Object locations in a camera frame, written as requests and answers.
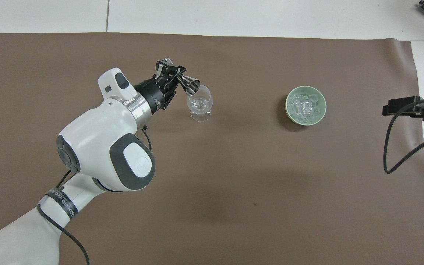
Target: metal jigger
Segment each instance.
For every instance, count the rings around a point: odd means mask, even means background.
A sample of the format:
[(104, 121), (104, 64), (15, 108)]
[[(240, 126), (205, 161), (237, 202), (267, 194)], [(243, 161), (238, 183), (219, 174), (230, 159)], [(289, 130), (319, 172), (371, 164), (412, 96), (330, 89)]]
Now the metal jigger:
[(193, 77), (188, 77), (184, 74), (180, 75), (178, 80), (188, 96), (196, 94), (199, 90), (199, 87), (201, 86), (201, 82), (199, 80)]

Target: black strap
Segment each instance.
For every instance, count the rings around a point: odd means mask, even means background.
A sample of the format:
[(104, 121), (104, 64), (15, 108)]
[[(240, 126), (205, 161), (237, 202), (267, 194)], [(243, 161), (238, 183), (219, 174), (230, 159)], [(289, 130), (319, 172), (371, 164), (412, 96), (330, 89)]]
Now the black strap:
[(66, 215), (68, 215), (70, 219), (73, 219), (78, 214), (78, 209), (74, 203), (59, 188), (52, 188), (45, 194), (54, 199), (54, 201), (60, 205), (60, 207), (65, 211)]

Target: bowl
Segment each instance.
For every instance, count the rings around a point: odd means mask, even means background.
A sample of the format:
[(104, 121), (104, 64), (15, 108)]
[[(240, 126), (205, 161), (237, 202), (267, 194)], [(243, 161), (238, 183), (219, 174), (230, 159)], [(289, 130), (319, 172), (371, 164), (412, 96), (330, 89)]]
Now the bowl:
[[(302, 109), (305, 109), (305, 108), (301, 107), (302, 104), (299, 105), (299, 103), (302, 102), (301, 100), (300, 101), (294, 100), (296, 97), (300, 97), (300, 99), (302, 99), (308, 96), (312, 96), (312, 98), (314, 97), (317, 98), (316, 102), (314, 102), (315, 99), (313, 99), (311, 105), (308, 105), (308, 107), (312, 111), (312, 115), (310, 117), (304, 114), (297, 113), (299, 110), (302, 111)], [(310, 104), (311, 101), (310, 100), (307, 101), (306, 99), (304, 99), (303, 102)], [(296, 87), (292, 89), (292, 91), (289, 93), (289, 95), (286, 98), (286, 113), (289, 119), (291, 119), (293, 122), (299, 125), (302, 125), (302, 126), (315, 125), (319, 123), (325, 116), (325, 113), (326, 113), (325, 97), (315, 87), (306, 86), (306, 85)]]

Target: green bowl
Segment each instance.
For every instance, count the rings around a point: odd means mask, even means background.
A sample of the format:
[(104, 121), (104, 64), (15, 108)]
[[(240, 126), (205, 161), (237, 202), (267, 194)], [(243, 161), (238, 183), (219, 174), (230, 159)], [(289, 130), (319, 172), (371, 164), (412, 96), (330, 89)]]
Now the green bowl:
[[(287, 101), (289, 100), (289, 98), (293, 95), (296, 94), (306, 94), (306, 95), (312, 95), (312, 94), (316, 94), (318, 97), (318, 101), (317, 101), (317, 106), (320, 107), (320, 114), (318, 114), (318, 116), (315, 117), (315, 121), (313, 122), (298, 122), (296, 119), (294, 119), (293, 117), (291, 117), (291, 114), (289, 113), (291, 110), (289, 110), (291, 107), (287, 106)], [(317, 124), (318, 122), (320, 122), (323, 117), (325, 116), (326, 113), (326, 101), (325, 101), (325, 97), (322, 95), (322, 93), (320, 93), (320, 91), (318, 91), (316, 88), (311, 87), (311, 86), (299, 86), (296, 87), (294, 89), (292, 89), (292, 91), (289, 93), (289, 95), (286, 98), (286, 102), (285, 102), (285, 108), (286, 108), (286, 113), (287, 116), (289, 117), (289, 119), (291, 119), (293, 122), (303, 125), (303, 126), (311, 126), (314, 124)]]

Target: glass base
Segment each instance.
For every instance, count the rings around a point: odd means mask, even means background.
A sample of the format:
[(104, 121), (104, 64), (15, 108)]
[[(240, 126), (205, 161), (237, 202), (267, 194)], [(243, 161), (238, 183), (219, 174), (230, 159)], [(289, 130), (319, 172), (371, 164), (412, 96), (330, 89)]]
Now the glass base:
[(211, 116), (210, 111), (207, 111), (205, 114), (196, 114), (194, 112), (191, 112), (192, 119), (197, 122), (205, 122), (210, 118), (210, 116)]

